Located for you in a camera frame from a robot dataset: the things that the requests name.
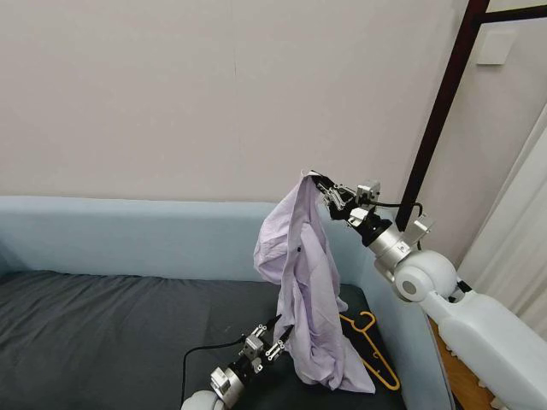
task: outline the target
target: lavender shirt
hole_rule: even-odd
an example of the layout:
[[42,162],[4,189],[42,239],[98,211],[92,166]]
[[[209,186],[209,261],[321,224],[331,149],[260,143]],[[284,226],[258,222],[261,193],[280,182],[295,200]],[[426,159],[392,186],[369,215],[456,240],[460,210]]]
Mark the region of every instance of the lavender shirt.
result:
[[255,248],[255,269],[281,285],[275,339],[294,325],[287,350],[306,384],[331,390],[373,393],[374,384],[359,354],[342,334],[340,279],[316,202],[320,192],[310,176],[264,220]]

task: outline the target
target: black metal frame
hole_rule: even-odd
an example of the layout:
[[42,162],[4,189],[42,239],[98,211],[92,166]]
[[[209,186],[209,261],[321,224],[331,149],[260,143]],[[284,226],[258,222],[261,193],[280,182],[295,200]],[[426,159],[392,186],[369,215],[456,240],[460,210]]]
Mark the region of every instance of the black metal frame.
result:
[[[452,53],[450,54],[448,65],[438,89],[437,97],[435,98],[435,103],[433,104],[431,115],[426,125],[426,130],[421,140],[420,148],[418,149],[418,154],[416,155],[415,163],[410,172],[409,181],[404,190],[403,204],[416,202],[418,198],[435,147],[448,117],[450,106],[454,101],[463,72],[471,55],[471,50],[479,34],[480,26],[483,23],[547,17],[547,5],[486,13],[489,2],[490,0],[469,0],[460,30],[454,42],[454,47],[452,48]],[[411,206],[402,206],[399,208],[395,221],[400,231],[406,228],[411,213]]]

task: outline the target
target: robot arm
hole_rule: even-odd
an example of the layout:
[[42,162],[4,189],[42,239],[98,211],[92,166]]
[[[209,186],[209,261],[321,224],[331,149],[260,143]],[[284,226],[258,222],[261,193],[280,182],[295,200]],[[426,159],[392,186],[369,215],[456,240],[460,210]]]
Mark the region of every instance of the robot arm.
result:
[[279,340],[270,343],[265,336],[272,330],[281,315],[270,319],[265,325],[258,325],[244,341],[239,359],[230,363],[225,370],[217,367],[211,373],[210,390],[200,390],[184,401],[181,410],[227,410],[232,408],[243,394],[249,382],[265,367],[271,366],[285,350],[285,343],[293,326],[287,327]]
[[450,349],[505,406],[500,408],[547,409],[547,343],[501,303],[461,281],[444,256],[415,249],[430,231],[430,218],[422,215],[399,232],[374,212],[379,183],[351,190],[311,175],[331,218],[359,233],[399,297],[420,304]]

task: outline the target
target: metal bracket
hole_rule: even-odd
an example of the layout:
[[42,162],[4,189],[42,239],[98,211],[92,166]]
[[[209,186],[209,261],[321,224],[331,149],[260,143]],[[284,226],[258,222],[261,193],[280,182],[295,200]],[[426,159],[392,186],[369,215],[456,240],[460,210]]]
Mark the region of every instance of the metal bracket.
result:
[[378,201],[379,198],[379,181],[375,179],[367,179],[363,184],[357,186],[356,201],[358,204],[363,204],[370,201]]
[[422,239],[427,233],[431,231],[431,227],[435,223],[433,218],[423,214],[420,218],[415,220],[404,232],[403,241],[408,246],[415,245],[420,239]]

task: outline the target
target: black cable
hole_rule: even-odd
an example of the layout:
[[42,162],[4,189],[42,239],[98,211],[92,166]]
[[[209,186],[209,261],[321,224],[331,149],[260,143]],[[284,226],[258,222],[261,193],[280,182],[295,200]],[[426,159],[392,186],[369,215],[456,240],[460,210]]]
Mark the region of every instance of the black cable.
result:
[[234,340],[230,343],[223,343],[223,344],[210,344],[209,346],[197,346],[195,348],[191,348],[185,353],[185,357],[182,360],[182,396],[180,397],[180,406],[182,407],[182,403],[185,401],[185,384],[186,384],[186,358],[188,357],[188,354],[191,352],[195,352],[197,350],[210,350],[210,349],[222,349],[222,348],[229,348],[230,346],[235,346],[236,344],[240,344],[244,342],[246,338],[246,335],[241,335],[238,340]]
[[[386,202],[376,202],[376,201],[367,201],[370,205],[381,208],[400,208],[400,207],[418,207],[418,216],[421,216],[424,213],[424,206],[419,202],[409,202],[409,203],[386,203]],[[418,250],[421,250],[421,243],[418,241],[416,244]]]

